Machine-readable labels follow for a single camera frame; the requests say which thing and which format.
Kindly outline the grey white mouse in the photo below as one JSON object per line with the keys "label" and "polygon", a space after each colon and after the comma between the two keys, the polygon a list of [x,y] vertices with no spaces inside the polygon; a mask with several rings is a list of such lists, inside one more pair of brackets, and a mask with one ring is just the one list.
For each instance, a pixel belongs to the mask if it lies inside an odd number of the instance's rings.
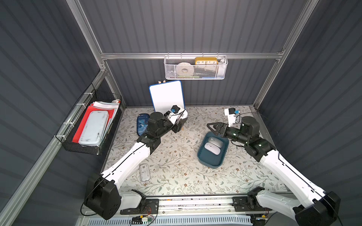
{"label": "grey white mouse", "polygon": [[218,138],[209,137],[208,142],[215,145],[215,146],[217,146],[217,147],[219,147],[219,148],[223,147],[223,142]]}

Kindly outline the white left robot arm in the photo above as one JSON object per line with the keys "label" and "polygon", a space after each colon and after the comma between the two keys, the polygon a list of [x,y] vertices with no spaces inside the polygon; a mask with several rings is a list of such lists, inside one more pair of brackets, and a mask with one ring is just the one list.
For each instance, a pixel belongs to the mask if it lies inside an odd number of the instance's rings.
{"label": "white left robot arm", "polygon": [[158,148],[161,137],[169,131],[179,132],[187,118],[187,111],[183,108],[177,110],[175,106],[165,114],[153,112],[146,131],[138,137],[129,152],[101,174],[89,177],[83,205],[104,220],[111,219],[122,210],[131,209],[143,213],[146,210],[145,194],[134,189],[121,193],[119,189],[139,164]]}

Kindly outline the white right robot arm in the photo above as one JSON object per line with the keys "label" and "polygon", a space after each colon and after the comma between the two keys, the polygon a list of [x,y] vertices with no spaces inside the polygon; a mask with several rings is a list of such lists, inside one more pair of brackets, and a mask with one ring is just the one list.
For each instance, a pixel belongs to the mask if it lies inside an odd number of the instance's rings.
{"label": "white right robot arm", "polygon": [[240,128],[223,122],[208,123],[216,135],[239,142],[258,163],[271,170],[294,194],[295,199],[256,187],[248,192],[247,205],[268,208],[295,220],[300,226],[330,226],[336,220],[341,203],[334,192],[325,192],[293,167],[268,140],[259,135],[260,124],[251,116],[242,117]]}

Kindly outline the teal storage box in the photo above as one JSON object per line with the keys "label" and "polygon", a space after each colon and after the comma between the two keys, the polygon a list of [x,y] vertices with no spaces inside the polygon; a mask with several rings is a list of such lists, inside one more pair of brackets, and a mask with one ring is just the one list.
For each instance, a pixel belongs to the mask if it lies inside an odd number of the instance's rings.
{"label": "teal storage box", "polygon": [[202,165],[216,169],[222,165],[228,147],[228,139],[208,132],[200,145],[197,158]]}

